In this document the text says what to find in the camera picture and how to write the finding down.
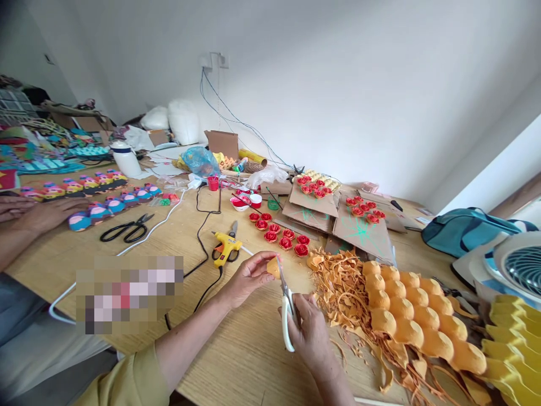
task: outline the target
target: hand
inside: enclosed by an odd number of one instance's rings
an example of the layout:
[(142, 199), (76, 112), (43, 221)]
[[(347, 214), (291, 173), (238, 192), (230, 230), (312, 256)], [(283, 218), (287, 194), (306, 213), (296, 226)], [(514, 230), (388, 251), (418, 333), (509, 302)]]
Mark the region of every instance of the hand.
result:
[(23, 214), (13, 225), (13, 229), (44, 234), (60, 225), (73, 213), (86, 210), (89, 204), (90, 201), (83, 197), (67, 197), (39, 203)]
[(293, 294), (293, 303), (300, 315), (300, 329), (293, 322), (293, 318), (287, 314), (287, 326), (289, 338), (300, 355), (308, 370), (314, 376), (316, 382), (333, 379), (338, 370), (336, 357), (334, 356), (327, 331), (327, 324), (323, 313), (318, 309), (316, 300), (312, 295)]
[(276, 256), (276, 252), (261, 251), (241, 263), (237, 272), (218, 293), (231, 309), (243, 304), (254, 290), (274, 280), (274, 276), (267, 272), (267, 263)]
[(17, 219), (37, 202), (24, 196), (0, 196), (0, 223)]

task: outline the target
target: wooden table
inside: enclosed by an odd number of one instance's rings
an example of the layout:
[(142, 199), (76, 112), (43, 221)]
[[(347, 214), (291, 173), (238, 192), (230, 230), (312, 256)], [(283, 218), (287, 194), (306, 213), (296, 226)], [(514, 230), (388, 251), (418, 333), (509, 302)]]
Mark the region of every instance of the wooden table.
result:
[[(23, 177), (23, 184), (29, 179), (52, 180), (60, 182), (65, 175), (46, 175)], [(134, 181), (143, 184), (151, 180)], [(252, 252), (260, 250), (280, 250), (277, 244), (269, 244), (248, 220), (250, 211), (236, 212), (229, 203), (230, 192), (222, 195), (221, 215), (211, 214), (200, 237), (208, 252), (217, 244), (211, 231), (228, 232), (232, 223), (238, 220), (237, 237)], [(101, 195), (97, 200), (104, 200)], [(199, 208), (216, 210), (219, 193), (201, 190)], [(406, 214), (417, 217), (419, 212), (414, 205), (399, 200)], [(108, 228), (131, 221), (144, 213), (155, 213), (148, 222), (149, 228), (167, 215), (169, 208), (150, 208), (141, 205), (122, 213), (106, 222), (93, 226), (83, 232), (75, 233), (62, 225), (38, 239), (6, 271), (16, 280), (36, 292), (45, 300), (54, 301), (74, 281), (77, 269), (92, 268), (94, 255), (116, 255), (126, 244), (122, 239), (109, 243), (99, 241), (99, 236)], [(158, 228), (145, 243), (126, 255), (129, 257), (145, 255), (181, 255), (184, 257), (184, 272), (193, 268), (205, 258), (196, 238), (196, 233), (205, 219), (206, 213), (196, 210), (196, 191), (188, 191), (184, 201), (171, 214), (170, 220)], [(407, 234), (390, 232), (396, 247), (399, 269), (421, 273), (424, 277), (438, 276), (452, 288), (464, 286), (452, 275), (449, 264), (453, 258), (426, 246), (419, 232)], [(324, 241), (312, 241), (311, 248), (324, 246)], [(295, 256), (293, 250), (282, 251), (284, 269), (293, 292), (309, 293), (313, 289), (311, 271), (305, 259)], [(240, 252), (240, 260), (225, 267), (224, 278), (211, 294), (217, 292), (233, 275), (240, 261), (248, 258)], [(212, 261), (208, 261), (198, 271), (184, 281), (184, 293), (179, 304), (170, 311), (170, 319), (176, 325), (186, 319), (193, 311), (199, 297), (218, 277)], [(59, 309), (70, 317), (76, 313), (76, 295), (68, 295), (59, 304)], [(232, 312), (218, 327), (216, 333), (204, 346), (188, 369), (178, 390), (197, 405), (314, 405), (321, 400), (316, 385), (300, 359), (284, 348), (280, 316), (277, 312), (281, 304), (280, 283), (274, 281), (258, 289), (241, 308)], [(141, 350), (153, 340), (167, 332), (164, 320), (149, 330), (131, 336), (104, 336), (116, 349), (124, 353)], [(347, 346), (338, 338), (336, 329), (330, 329), (331, 337)], [(348, 367), (347, 376), (355, 396), (407, 404), (406, 391), (395, 384), (383, 396), (378, 388), (380, 382), (379, 366), (368, 353), (366, 359), (370, 366), (356, 358), (351, 351), (345, 352)], [(452, 384), (444, 385), (448, 393), (459, 404), (469, 404), (462, 392)]]

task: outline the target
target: blue wire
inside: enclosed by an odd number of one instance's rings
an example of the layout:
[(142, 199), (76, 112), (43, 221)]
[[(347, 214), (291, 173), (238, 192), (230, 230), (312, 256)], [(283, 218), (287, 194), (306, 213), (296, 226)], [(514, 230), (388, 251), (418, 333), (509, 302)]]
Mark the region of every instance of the blue wire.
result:
[[(227, 111), (236, 119), (235, 120), (230, 120), (228, 118), (225, 118), (222, 114), (220, 114), (210, 103), (209, 101), (206, 99), (205, 97), (205, 92), (204, 92), (204, 89), (203, 89), (203, 77), (205, 77), (205, 79), (207, 80), (207, 82), (209, 83), (211, 89), (213, 90), (214, 94), (218, 97), (218, 99), (220, 100), (220, 102), (225, 106), (225, 108), (227, 109)], [(267, 149), (269, 150), (269, 153), (273, 153), (280, 161), (282, 161), (282, 163), (290, 168), (293, 169), (293, 167), (289, 164), (287, 164), (276, 152), (274, 152), (274, 150), (270, 147), (270, 145), (267, 143), (267, 141), (265, 140), (265, 137), (263, 137), (263, 135), (261, 134), (261, 132), (252, 127), (251, 125), (249, 124), (246, 124), (244, 122), (242, 122), (241, 120), (239, 120), (239, 118), (237, 116), (235, 116), (233, 114), (233, 112), (229, 109), (229, 107), (226, 105), (226, 103), (221, 99), (220, 95), (216, 92), (216, 90), (214, 89), (212, 83), (210, 82), (207, 74), (205, 73), (205, 69), (201, 69), (201, 81), (199, 83), (199, 91), (201, 93), (201, 96), (203, 97), (203, 99), (206, 101), (206, 103), (209, 105), (209, 107), (214, 110), (216, 112), (216, 114), (218, 114), (219, 117), (223, 118), (225, 120), (225, 122), (227, 123), (227, 125), (229, 126), (229, 129), (231, 130), (231, 132), (233, 132), (233, 130), (231, 129), (231, 126), (229, 125), (229, 122), (234, 122), (234, 123), (238, 123), (238, 124), (241, 124), (241, 125), (244, 125), (246, 128), (252, 130), (254, 132), (254, 134), (261, 140), (261, 142), (263, 142), (266, 146), (267, 146)]]

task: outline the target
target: yellow glue gun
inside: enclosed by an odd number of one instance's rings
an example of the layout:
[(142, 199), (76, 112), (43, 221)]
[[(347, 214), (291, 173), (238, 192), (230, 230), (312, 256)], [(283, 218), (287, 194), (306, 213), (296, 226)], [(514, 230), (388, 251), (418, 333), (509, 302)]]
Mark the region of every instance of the yellow glue gun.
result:
[[(238, 251), (242, 246), (242, 241), (236, 240), (234, 237), (220, 233), (212, 232), (214, 236), (220, 241), (216, 248), (212, 251), (212, 259), (214, 260), (214, 267), (219, 268), (225, 265), (225, 262), (233, 262), (238, 258)], [(231, 255), (231, 251), (235, 250), (236, 254)]]

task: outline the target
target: sleeve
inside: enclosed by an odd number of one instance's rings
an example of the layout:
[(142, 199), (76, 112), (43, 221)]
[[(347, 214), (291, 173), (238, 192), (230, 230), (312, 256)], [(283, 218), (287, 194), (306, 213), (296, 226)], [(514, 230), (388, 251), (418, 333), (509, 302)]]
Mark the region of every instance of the sleeve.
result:
[(167, 406), (170, 392), (159, 368), (154, 343), (120, 361), (111, 372), (98, 376), (76, 406)]

